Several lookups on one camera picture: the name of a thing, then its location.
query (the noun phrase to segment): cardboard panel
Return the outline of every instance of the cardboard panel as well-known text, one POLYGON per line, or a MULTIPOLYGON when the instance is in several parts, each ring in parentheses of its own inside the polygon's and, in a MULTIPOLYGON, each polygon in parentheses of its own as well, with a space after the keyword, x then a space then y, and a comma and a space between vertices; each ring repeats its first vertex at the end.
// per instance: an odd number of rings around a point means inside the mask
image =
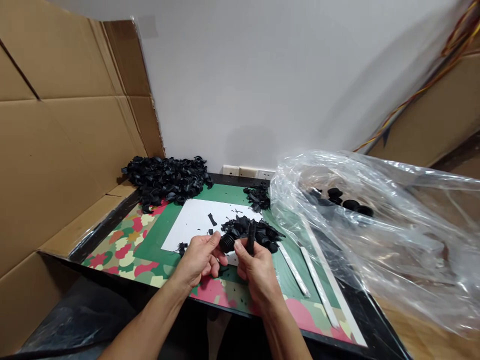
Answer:
POLYGON ((0 46, 0 102, 9 100, 35 99, 17 68, 0 46))
POLYGON ((151 97, 130 96, 131 109, 149 157, 165 157, 159 122, 151 97))
POLYGON ((34 252, 0 279, 0 356, 23 345, 76 278, 34 252))
POLYGON ((370 156, 429 167, 480 128, 480 54, 470 55, 395 121, 370 156))
POLYGON ((104 194, 118 185, 121 168, 134 156, 146 155, 125 97, 51 99, 45 104, 104 194))
POLYGON ((0 1, 0 39, 42 99, 122 95, 93 27, 44 0, 0 1))
POLYGON ((105 195, 43 244, 40 250, 68 259, 72 250, 83 238, 95 229, 123 200, 124 198, 120 196, 105 195))
POLYGON ((41 101, 0 103, 0 154, 1 276, 106 191, 41 101))
POLYGON ((480 154, 464 161, 451 173, 480 180, 480 154))
POLYGON ((137 188, 133 186, 130 181, 126 180, 118 185, 116 188, 108 192, 108 195, 128 198, 137 188))
POLYGON ((134 22, 105 21, 103 26, 123 82, 124 93, 131 96, 151 96, 149 78, 134 22))

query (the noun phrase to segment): yellow cable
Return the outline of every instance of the yellow cable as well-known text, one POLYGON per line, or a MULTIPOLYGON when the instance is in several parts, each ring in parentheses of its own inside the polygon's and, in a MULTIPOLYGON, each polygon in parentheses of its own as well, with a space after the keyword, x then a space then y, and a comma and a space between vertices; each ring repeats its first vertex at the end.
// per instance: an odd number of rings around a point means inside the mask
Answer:
POLYGON ((407 106, 412 100, 414 100, 418 95, 424 93, 426 90, 428 90, 431 86, 433 86, 436 82, 438 82, 441 78, 443 78, 450 70, 453 69, 455 65, 464 57, 467 55, 472 55, 476 54, 476 51, 470 51, 465 53, 465 50, 470 46, 470 44, 473 42, 475 36, 478 34, 480 31, 480 18, 477 20, 474 30, 468 35, 467 30, 463 30, 462 34, 457 37, 457 34, 459 33, 462 24, 465 23, 468 15, 474 10, 476 6, 478 6, 480 3, 480 0, 474 0, 468 9, 465 11, 465 13, 460 17, 460 19, 457 21, 455 28, 453 29, 452 33, 448 37, 445 47, 443 48, 441 52, 441 56, 445 57, 451 54, 451 52, 455 49, 455 47, 466 37, 468 36, 468 39, 463 43, 463 45, 460 47, 458 54, 450 61, 450 63, 442 70, 440 71, 431 81, 429 81, 423 88, 418 90, 416 93, 414 93, 410 98, 408 98, 407 101, 403 102, 399 107, 397 107, 395 110, 393 110, 386 118, 386 120, 383 122, 382 126, 380 129, 375 133, 373 137, 370 138, 370 140, 364 142, 362 145, 360 145, 358 148, 356 148, 353 152, 356 153, 358 150, 364 148, 368 144, 372 143, 375 141, 384 131, 386 127, 390 125, 390 120, 392 117, 398 113, 400 110, 402 110, 405 106, 407 106))

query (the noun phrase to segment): electrical outlet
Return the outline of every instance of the electrical outlet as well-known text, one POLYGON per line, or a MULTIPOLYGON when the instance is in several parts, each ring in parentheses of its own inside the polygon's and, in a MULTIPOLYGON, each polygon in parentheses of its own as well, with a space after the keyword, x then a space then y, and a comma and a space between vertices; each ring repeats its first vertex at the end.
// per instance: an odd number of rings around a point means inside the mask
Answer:
POLYGON ((257 173, 259 172, 258 169, 255 169, 253 167, 244 167, 240 166, 240 177, 241 178, 257 178, 257 173))
POLYGON ((222 174, 230 175, 230 176, 239 176, 240 166, 223 165, 222 174))
POLYGON ((262 180, 271 180, 275 175, 275 171, 268 171, 268 170, 258 170, 256 174, 257 179, 262 180))

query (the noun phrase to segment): white plastic strip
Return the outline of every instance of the white plastic strip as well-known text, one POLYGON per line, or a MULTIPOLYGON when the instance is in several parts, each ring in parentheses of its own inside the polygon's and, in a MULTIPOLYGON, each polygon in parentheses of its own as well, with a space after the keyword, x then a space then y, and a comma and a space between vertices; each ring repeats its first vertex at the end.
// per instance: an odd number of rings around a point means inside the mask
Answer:
POLYGON ((347 301, 344 298, 344 295, 342 293, 342 290, 340 290, 339 284, 337 283, 337 279, 335 279, 334 273, 330 269, 330 266, 327 262, 327 259, 325 258, 324 252, 320 248, 319 243, 317 242, 317 238, 315 237, 312 229, 310 228, 310 225, 305 219, 303 215, 300 215, 300 218, 303 222, 303 226, 306 229, 306 232, 308 234, 308 237, 310 238, 310 242, 315 249, 316 255, 318 259, 320 260, 320 265, 323 268, 323 270, 326 273, 326 277, 328 279, 328 282, 330 283, 333 292, 336 295, 336 299, 338 300, 338 303, 340 304, 340 308, 343 311, 343 314, 345 315, 345 319, 350 326, 351 333, 355 337, 356 343, 358 345, 362 346, 367 346, 367 343, 362 335, 362 332, 360 331, 359 326, 357 325, 357 322, 355 321, 354 316, 352 315, 352 311, 350 310, 349 305, 347 304, 347 301))
POLYGON ((293 274, 293 277, 295 278, 296 283, 298 284, 298 287, 300 288, 301 293, 303 294, 303 296, 309 298, 311 296, 310 292, 307 289, 307 286, 305 285, 304 281, 300 277, 300 273, 297 270, 297 268, 295 267, 292 259, 290 258, 289 253, 287 252, 287 250, 285 249, 285 247, 282 245, 282 243, 280 241, 278 241, 277 244, 278 244, 278 248, 280 249, 281 254, 283 255, 283 258, 286 261, 286 264, 290 268, 290 271, 293 274))
POLYGON ((330 320, 331 325, 336 329, 340 329, 339 321, 335 316, 334 309, 332 308, 329 298, 325 293, 325 289, 320 281, 319 275, 315 271, 314 263, 310 258, 309 252, 303 246, 300 246, 300 250, 301 250, 301 254, 303 255, 303 258, 305 259, 306 266, 308 267, 308 271, 310 272, 310 276, 313 280, 313 283, 315 284, 316 291, 320 296, 321 302, 323 304, 323 308, 325 309, 326 315, 328 316, 328 319, 330 320))

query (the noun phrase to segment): person's left hand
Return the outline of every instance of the person's left hand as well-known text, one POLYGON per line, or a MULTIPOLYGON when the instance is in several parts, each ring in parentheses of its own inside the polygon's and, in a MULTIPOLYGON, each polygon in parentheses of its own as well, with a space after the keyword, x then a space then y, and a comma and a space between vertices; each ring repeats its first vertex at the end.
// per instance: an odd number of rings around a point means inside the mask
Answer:
POLYGON ((218 278, 220 264, 227 266, 229 263, 227 256, 218 247, 219 242, 218 231, 215 231, 212 236, 192 237, 172 277, 192 289, 199 284, 202 276, 211 274, 214 278, 218 278))

